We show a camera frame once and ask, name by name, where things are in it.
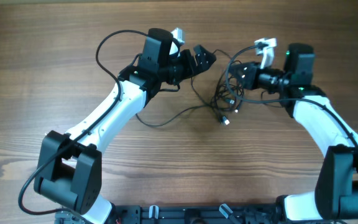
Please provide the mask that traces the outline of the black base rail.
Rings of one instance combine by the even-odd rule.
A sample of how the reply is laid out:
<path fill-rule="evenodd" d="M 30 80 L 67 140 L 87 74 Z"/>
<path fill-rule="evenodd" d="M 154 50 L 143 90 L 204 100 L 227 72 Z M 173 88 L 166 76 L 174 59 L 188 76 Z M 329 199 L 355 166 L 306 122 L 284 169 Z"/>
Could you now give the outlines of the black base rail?
<path fill-rule="evenodd" d="M 274 204 L 250 204 L 230 206 L 199 207 L 149 207 L 114 206 L 112 214 L 105 220 L 92 221 L 90 218 L 60 212 L 55 223 L 113 223 L 113 224 L 175 224 L 175 223 L 279 223 L 281 210 Z"/>

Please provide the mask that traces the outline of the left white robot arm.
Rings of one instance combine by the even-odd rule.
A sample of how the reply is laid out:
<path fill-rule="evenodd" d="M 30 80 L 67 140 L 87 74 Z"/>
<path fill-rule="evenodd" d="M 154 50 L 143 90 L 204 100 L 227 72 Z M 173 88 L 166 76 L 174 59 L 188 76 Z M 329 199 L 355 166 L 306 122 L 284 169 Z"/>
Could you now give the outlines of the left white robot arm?
<path fill-rule="evenodd" d="M 86 223 L 109 223 L 114 205 L 100 194 L 102 156 L 116 134 L 162 91 L 162 83 L 178 86 L 207 71 L 216 56 L 201 45 L 182 50 L 180 29 L 151 28 L 142 53 L 119 72 L 110 94 L 82 122 L 43 139 L 36 171 L 29 177 L 34 191 L 60 204 Z"/>

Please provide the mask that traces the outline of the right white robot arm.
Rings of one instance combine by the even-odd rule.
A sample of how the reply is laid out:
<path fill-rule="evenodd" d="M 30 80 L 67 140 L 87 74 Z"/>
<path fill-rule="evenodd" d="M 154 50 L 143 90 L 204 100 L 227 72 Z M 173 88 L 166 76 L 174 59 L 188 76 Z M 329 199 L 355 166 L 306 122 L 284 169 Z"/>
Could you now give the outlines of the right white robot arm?
<path fill-rule="evenodd" d="M 324 161 L 312 192 L 280 197 L 289 222 L 358 219 L 358 134 L 338 115 L 324 91 L 312 84 L 312 46 L 288 46 L 283 69 L 271 67 L 274 39 L 255 41 L 261 62 L 230 59 L 225 81 L 235 78 L 245 90 L 264 89 L 279 95 L 277 103 L 312 137 Z"/>

